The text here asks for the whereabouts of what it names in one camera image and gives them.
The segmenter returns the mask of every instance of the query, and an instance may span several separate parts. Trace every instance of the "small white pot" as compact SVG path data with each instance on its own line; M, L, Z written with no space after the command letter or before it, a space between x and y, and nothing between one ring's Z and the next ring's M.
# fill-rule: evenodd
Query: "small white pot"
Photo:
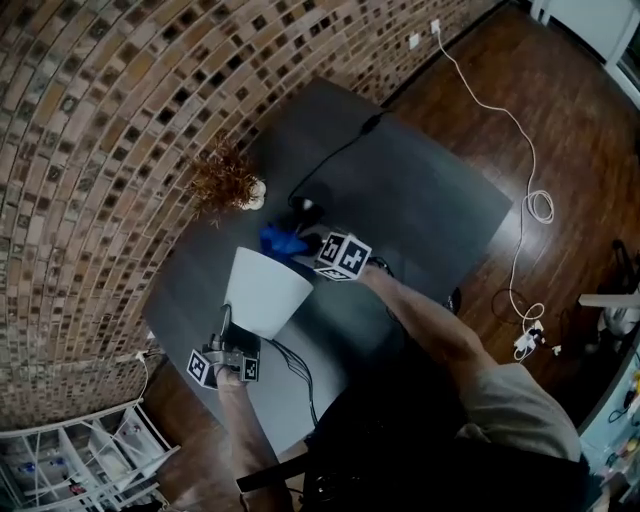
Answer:
M267 186L264 181L258 180L251 189L251 193L255 196L255 199L248 203L240 205L243 210L259 210L264 205L264 196L267 193Z

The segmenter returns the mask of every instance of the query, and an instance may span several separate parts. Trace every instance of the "tiled brick wall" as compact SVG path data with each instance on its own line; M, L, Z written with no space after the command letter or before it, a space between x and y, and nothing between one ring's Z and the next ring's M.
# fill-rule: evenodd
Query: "tiled brick wall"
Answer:
M381 102L435 50L431 19L448 39L496 1L4 2L0 427L140 392L145 292L215 133L246 146L316 74Z

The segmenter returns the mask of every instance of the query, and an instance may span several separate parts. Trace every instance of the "white shelf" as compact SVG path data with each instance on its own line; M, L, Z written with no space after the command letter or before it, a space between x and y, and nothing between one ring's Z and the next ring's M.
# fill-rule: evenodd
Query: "white shelf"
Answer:
M89 438L89 451L107 474L109 480L118 482L115 487L119 492L122 492L135 479L138 473L133 471L131 464L107 434L100 420L93 420L91 424L93 430Z
M120 425L122 428L118 427L118 433L115 436L118 441L121 441L118 445L137 468L146 466L142 474L145 478L149 478L167 459L166 450L162 448L133 408L124 412Z
M20 492L11 495L15 504L14 512L105 512L105 509L121 511L127 505L134 503L141 497L157 488L158 484L149 482L145 487L138 485L151 479L157 469L176 451L179 446L171 446L157 431L153 423L146 417L142 409L136 410L139 400L127 402L117 407L92 413L62 422L33 427L24 430L0 432L0 438L22 438L22 442L33 459L33 463L45 464L47 455L33 453L33 440L29 436L51 432L58 435L59 447L57 454L64 460L64 472L49 480L43 468L40 476L43 485L35 490L31 482L21 482L20 486L7 471L2 471L0 464L0 486L11 489L16 485ZM122 420L117 436L112 436L103 426L100 418L123 411ZM65 429L72 426L83 426L90 429L88 443L80 447L79 443L86 442L81 431L74 431L78 435L74 446ZM85 492L71 495L68 487L71 478L81 486Z

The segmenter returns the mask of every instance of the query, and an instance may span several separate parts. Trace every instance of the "person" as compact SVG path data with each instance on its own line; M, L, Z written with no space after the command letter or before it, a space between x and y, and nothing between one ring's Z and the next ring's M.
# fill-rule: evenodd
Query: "person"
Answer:
M395 366L381 369L374 385L348 389L321 418L308 441L309 454L315 455L305 473L304 509L320 510L329 502L329 510L353 510L356 503L361 510L380 508L390 495L389 503L410 498L413 505L408 506L414 507L416 499L425 502L424 496L416 496L416 487L422 491L426 482L432 484L432 505L434 496L444 495L442 508L430 510L457 510L469 503L476 508L482 500L496 502L496 479L500 488L509 489L500 496L513 490L517 497L543 480L540 489L547 490L555 505L564 503L563 492L570 494L565 501L576 502L585 476L578 434L524 366L499 365L472 329L383 269L367 265L359 282L402 325L409 350ZM277 466L244 384L225 367L216 371L234 476ZM555 474L563 482L559 490L547 481ZM465 493L458 492L460 482L466 482ZM292 510L282 480L241 499L251 511Z

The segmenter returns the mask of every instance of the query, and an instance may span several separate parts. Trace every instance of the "electrical outlet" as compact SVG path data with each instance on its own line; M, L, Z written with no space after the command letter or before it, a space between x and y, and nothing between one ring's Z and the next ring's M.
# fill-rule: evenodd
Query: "electrical outlet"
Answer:
M409 36L409 50L413 50L420 42L420 34L414 32Z

